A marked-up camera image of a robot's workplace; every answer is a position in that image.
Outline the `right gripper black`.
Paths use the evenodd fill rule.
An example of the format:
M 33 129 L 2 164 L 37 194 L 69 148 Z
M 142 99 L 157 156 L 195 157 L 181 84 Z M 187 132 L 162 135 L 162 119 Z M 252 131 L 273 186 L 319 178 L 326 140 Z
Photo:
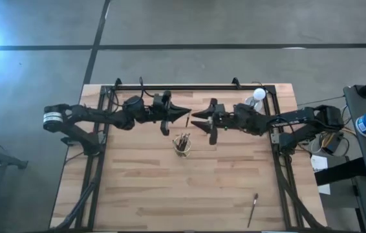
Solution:
M 216 98 L 210 100 L 210 104 L 207 109 L 192 113 L 191 116 L 196 118 L 208 118 L 215 112 L 215 107 L 218 103 Z M 191 121 L 191 124 L 203 130 L 206 134 L 209 134 L 209 145 L 216 145 L 217 143 L 217 128 L 224 130 L 237 129 L 237 122 L 235 120 L 234 112 L 217 111 L 217 128 L 209 122 Z

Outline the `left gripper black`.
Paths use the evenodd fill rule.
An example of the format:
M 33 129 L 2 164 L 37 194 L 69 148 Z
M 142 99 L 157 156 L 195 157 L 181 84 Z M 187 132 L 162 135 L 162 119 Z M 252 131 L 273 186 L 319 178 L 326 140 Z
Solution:
M 185 107 L 179 107 L 174 105 L 171 101 L 171 91 L 164 91 L 162 95 L 162 103 L 167 112 L 171 113 L 165 119 L 163 119 L 163 108 L 155 107 L 153 105 L 147 105 L 144 107 L 144 121 L 145 122 L 160 122 L 160 130 L 163 135 L 169 135 L 169 123 L 173 123 L 180 117 L 189 114 L 191 109 Z

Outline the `thick black lettered makeup brush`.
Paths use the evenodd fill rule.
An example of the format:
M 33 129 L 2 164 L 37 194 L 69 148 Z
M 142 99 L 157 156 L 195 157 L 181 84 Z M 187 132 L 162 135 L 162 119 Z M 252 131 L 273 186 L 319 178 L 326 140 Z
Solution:
M 255 206 L 256 206 L 256 203 L 257 203 L 258 198 L 259 198 L 259 194 L 256 193 L 254 195 L 254 197 L 253 197 L 252 207 L 251 207 L 250 215 L 249 215 L 249 218 L 248 218 L 247 228 L 250 227 L 250 224 L 251 224 L 251 221 L 252 221 L 253 212 L 254 212 L 254 209 L 255 209 Z

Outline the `white paper sheet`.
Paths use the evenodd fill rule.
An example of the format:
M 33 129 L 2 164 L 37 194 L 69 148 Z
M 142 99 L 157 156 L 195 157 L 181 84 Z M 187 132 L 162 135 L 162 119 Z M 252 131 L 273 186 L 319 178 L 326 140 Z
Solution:
M 313 155 L 311 156 L 310 160 L 313 171 L 315 173 L 328 168 L 328 161 L 326 157 Z M 320 194 L 330 195 L 331 194 L 330 185 L 329 184 L 318 185 L 318 191 Z

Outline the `black control box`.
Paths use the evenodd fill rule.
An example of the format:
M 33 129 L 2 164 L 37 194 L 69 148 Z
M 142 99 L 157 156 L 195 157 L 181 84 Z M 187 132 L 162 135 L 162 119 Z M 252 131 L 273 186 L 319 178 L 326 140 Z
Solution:
M 321 141 L 321 149 L 328 154 L 333 154 L 336 152 L 342 140 L 343 135 L 340 134 L 329 135 Z

